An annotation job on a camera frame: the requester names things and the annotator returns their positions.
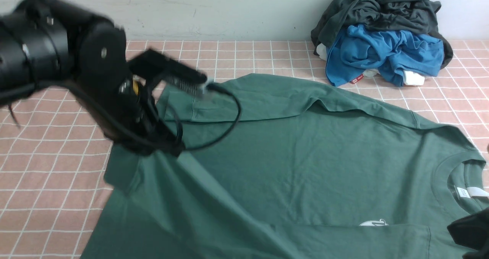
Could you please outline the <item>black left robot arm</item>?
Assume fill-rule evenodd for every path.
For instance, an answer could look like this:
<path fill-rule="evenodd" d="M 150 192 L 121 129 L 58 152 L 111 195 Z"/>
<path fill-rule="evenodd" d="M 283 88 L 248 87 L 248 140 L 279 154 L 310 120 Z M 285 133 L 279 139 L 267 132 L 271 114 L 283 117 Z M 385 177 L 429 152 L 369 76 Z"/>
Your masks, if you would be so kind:
<path fill-rule="evenodd" d="M 104 136 L 142 155 L 184 149 L 157 111 L 157 73 L 136 72 L 126 36 L 108 18 L 63 0 L 22 0 L 1 17 L 1 106 L 50 87 L 69 90 Z"/>

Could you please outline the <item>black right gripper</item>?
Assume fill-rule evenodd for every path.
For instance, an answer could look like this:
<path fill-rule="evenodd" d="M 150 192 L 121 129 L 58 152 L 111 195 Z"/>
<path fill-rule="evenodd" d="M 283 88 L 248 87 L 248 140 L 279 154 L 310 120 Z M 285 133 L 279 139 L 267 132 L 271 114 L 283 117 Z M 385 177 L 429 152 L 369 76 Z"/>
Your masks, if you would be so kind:
<path fill-rule="evenodd" d="M 458 219 L 447 226 L 457 245 L 473 249 L 463 259 L 489 258 L 489 209 Z"/>

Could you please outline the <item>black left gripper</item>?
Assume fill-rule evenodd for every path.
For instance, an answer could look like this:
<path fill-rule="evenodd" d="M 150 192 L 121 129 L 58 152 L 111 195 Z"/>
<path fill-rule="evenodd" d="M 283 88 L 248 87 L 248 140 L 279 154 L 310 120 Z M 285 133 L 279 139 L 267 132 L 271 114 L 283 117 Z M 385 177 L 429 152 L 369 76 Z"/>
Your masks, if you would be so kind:
<path fill-rule="evenodd" d="M 114 80 L 80 76 L 78 87 L 83 94 L 79 103 L 115 144 L 141 155 L 162 151 L 177 157 L 185 149 L 182 126 L 172 132 L 160 118 L 149 89 L 132 76 Z"/>

